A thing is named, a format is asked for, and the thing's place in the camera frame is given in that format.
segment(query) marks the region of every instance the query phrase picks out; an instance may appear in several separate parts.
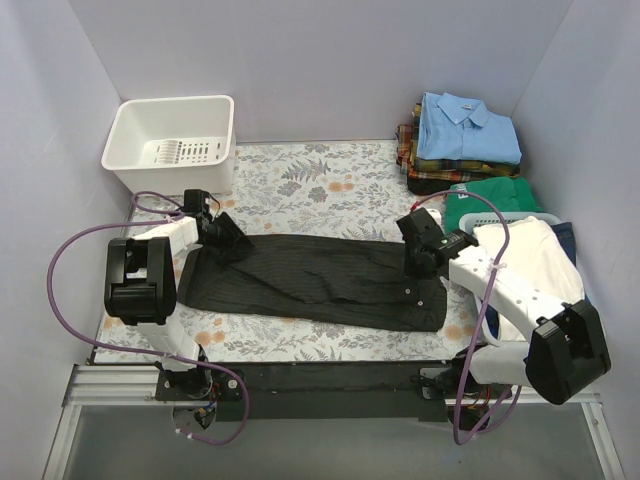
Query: white wall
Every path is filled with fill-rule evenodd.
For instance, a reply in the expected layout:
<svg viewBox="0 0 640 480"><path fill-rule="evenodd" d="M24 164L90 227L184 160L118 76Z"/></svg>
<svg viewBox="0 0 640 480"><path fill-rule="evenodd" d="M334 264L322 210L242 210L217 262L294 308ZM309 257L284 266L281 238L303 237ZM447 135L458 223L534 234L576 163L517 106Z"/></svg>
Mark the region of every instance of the white wall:
<svg viewBox="0 0 640 480"><path fill-rule="evenodd" d="M124 99L227 93L239 141L392 138L426 90L511 114L571 0L70 0Z"/></svg>
<svg viewBox="0 0 640 480"><path fill-rule="evenodd" d="M0 477L35 479L90 351L51 314L46 268L71 234L126 214L100 165L120 99L66 0L0 0L0 65ZM109 235L72 248L56 278L64 312L91 335Z"/></svg>
<svg viewBox="0 0 640 480"><path fill-rule="evenodd" d="M574 222L612 370L604 412L640 478L640 4L575 0L514 114L535 193Z"/></svg>

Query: blue shirt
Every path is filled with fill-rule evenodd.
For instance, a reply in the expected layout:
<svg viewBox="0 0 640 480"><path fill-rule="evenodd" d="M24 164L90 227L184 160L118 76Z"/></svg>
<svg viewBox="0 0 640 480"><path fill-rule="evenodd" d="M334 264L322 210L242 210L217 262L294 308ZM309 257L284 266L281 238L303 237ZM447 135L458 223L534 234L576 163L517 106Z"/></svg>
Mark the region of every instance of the blue shirt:
<svg viewBox="0 0 640 480"><path fill-rule="evenodd" d="M418 157L425 160L485 160L520 163L513 122L487 110L482 100L425 93Z"/></svg>

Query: vented basket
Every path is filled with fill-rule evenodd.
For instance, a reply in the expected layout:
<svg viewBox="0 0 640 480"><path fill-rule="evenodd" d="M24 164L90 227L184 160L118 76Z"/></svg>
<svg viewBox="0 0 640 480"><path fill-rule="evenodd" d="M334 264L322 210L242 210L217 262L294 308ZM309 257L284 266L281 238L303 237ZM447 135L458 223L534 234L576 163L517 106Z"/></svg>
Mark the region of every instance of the vented basket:
<svg viewBox="0 0 640 480"><path fill-rule="evenodd" d="M226 95L131 100L116 114L102 156L132 192L231 190L234 102Z"/></svg>
<svg viewBox="0 0 640 480"><path fill-rule="evenodd" d="M538 220L542 220L549 225L558 225L562 223L562 221L549 213L536 213L536 212L500 212L502 216L507 221L507 223L517 222L518 220L524 220L527 217L535 217ZM498 220L498 216L491 213L467 213L463 215L460 219L460 223L458 228L467 232L470 235L473 235L473 229L475 227L481 227L482 225L491 225L500 223ZM480 305L482 304L482 299L475 297L476 301L476 312L480 312ZM489 329L489 323L487 322L486 317L482 319L482 334L486 342L490 345L495 345L496 347L505 345L507 342L501 342L496 337L493 336L491 330Z"/></svg>

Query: floral mat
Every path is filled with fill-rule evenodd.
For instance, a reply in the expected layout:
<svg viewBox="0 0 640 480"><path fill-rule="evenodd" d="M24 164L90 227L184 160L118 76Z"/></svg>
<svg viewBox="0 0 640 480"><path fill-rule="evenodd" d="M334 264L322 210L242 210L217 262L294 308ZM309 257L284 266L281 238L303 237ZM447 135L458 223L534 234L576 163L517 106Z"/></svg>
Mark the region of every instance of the floral mat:
<svg viewBox="0 0 640 480"><path fill-rule="evenodd" d="M233 189L217 198L249 235L293 233L401 242L395 221L408 213L416 197L407 190L395 150L395 141L239 146ZM149 197L142 204L169 208ZM426 206L442 212L444 203L438 199ZM157 215L138 211L133 220L152 218ZM129 233L142 231L135 228ZM174 257L177 279L185 258L186 252ZM476 312L469 292L443 281L448 310L437 333L203 312L180 304L174 315L214 362L448 359L469 344ZM98 339L150 348L141 335L109 316L103 319ZM94 360L154 359L97 349Z"/></svg>

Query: stack of folded clothes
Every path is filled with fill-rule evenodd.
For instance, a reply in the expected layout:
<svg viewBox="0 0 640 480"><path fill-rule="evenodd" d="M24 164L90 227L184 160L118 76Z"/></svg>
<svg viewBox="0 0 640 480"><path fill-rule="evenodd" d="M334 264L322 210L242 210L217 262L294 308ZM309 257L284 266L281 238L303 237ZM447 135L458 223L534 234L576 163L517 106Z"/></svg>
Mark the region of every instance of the stack of folded clothes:
<svg viewBox="0 0 640 480"><path fill-rule="evenodd" d="M481 100L425 93L413 109L413 124L399 125L397 137L397 163L418 195L520 173L511 119L489 112Z"/></svg>

